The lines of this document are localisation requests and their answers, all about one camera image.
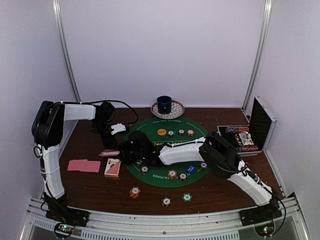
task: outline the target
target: patterned plate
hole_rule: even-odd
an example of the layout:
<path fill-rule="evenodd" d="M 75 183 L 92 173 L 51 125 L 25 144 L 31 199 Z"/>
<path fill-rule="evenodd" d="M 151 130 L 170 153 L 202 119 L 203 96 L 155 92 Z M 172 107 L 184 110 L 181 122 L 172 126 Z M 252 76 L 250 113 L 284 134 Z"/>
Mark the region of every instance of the patterned plate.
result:
<path fill-rule="evenodd" d="M 170 113 L 168 114 L 159 113 L 157 102 L 152 105 L 151 112 L 160 119 L 176 119 L 180 117 L 182 114 L 184 114 L 185 108 L 180 102 L 172 100 Z"/>

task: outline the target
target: dark brown tabletop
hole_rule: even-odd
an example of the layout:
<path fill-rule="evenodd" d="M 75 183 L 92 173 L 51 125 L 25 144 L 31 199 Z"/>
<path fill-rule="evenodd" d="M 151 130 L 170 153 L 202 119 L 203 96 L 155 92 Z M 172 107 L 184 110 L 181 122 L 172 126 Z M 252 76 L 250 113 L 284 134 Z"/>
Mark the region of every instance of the dark brown tabletop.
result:
<path fill-rule="evenodd" d="M 149 108 L 137 108 L 139 121 L 153 117 Z M 235 108 L 186 108 L 184 117 L 200 123 L 208 131 L 216 130 L 217 125 L 248 124 L 240 109 Z M 114 123 L 134 120 L 129 109 L 117 109 Z M 212 213 L 255 206 L 255 202 L 238 186 L 208 173 L 194 184 L 180 188 L 161 188 L 148 185 L 135 178 L 121 165 L 119 179 L 104 176 L 108 158 L 98 154 L 105 148 L 100 136 L 90 132 L 90 121 L 79 121 L 60 158 L 62 183 L 71 207 L 137 215 L 178 215 Z M 67 171 L 70 160 L 88 159 L 101 161 L 99 173 Z M 244 157 L 249 168 L 257 173 L 281 196 L 280 188 L 264 153 Z M 139 198 L 130 198 L 133 186 L 141 189 Z M 191 202 L 183 202 L 182 195 L 190 193 Z M 170 197 L 172 205 L 164 207 L 163 197 Z"/>

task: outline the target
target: poker mat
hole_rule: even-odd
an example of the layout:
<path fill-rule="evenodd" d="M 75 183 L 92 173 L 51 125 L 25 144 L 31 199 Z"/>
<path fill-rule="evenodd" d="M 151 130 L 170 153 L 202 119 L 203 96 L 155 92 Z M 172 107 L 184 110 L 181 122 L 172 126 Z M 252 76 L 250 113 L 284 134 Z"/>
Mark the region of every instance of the poker mat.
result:
<path fill-rule="evenodd" d="M 158 130 L 160 129 L 165 129 L 167 134 L 159 135 Z M 185 131 L 184 135 L 179 134 L 179 130 L 181 129 Z M 184 143 L 205 137 L 208 134 L 208 131 L 203 126 L 182 116 L 176 119 L 149 118 L 140 122 L 130 131 L 133 132 L 136 130 L 144 132 L 154 145 L 163 144 L 164 142 L 169 144 Z M 188 136 L 188 130 L 193 130 L 194 135 Z M 168 135 L 169 131 L 173 131 L 175 134 L 170 136 Z M 179 188 L 197 182 L 209 172 L 208 168 L 201 168 L 200 163 L 199 161 L 189 161 L 163 167 L 152 167 L 148 166 L 143 162 L 143 159 L 141 159 L 126 167 L 133 176 L 146 184 L 161 188 Z M 148 172 L 143 174 L 141 171 L 142 167 L 148 167 Z M 183 181 L 178 177 L 170 179 L 168 177 L 170 170 L 175 170 L 178 175 L 180 173 L 187 174 L 187 179 Z"/>

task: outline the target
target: black mug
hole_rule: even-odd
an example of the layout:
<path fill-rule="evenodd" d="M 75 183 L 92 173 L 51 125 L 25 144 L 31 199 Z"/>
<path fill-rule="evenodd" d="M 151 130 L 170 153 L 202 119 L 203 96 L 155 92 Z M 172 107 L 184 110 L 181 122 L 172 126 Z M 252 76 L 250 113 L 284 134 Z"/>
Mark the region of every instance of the black mug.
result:
<path fill-rule="evenodd" d="M 169 114 L 171 112 L 172 98 L 169 96 L 160 96 L 156 99 L 158 102 L 158 112 L 160 114 Z"/>

